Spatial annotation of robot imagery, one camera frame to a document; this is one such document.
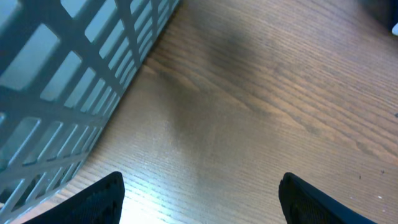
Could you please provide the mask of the white barcode scanner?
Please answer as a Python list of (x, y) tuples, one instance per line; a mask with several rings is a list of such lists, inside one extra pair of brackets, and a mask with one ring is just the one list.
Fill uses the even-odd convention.
[(398, 36), (398, 0), (391, 0), (391, 32)]

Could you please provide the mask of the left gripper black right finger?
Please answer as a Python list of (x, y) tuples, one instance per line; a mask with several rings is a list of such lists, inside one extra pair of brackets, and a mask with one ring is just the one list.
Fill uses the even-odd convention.
[(374, 223), (291, 172), (284, 174), (278, 194), (282, 212), (289, 224)]

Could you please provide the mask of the grey plastic mesh basket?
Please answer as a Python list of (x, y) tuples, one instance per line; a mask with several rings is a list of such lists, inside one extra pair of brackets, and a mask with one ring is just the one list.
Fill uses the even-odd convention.
[(179, 0), (1, 0), (1, 222), (60, 191)]

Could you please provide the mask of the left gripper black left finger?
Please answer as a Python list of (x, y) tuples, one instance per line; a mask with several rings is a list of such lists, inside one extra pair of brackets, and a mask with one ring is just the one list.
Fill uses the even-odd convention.
[(115, 171), (27, 224), (118, 224), (125, 187), (122, 173)]

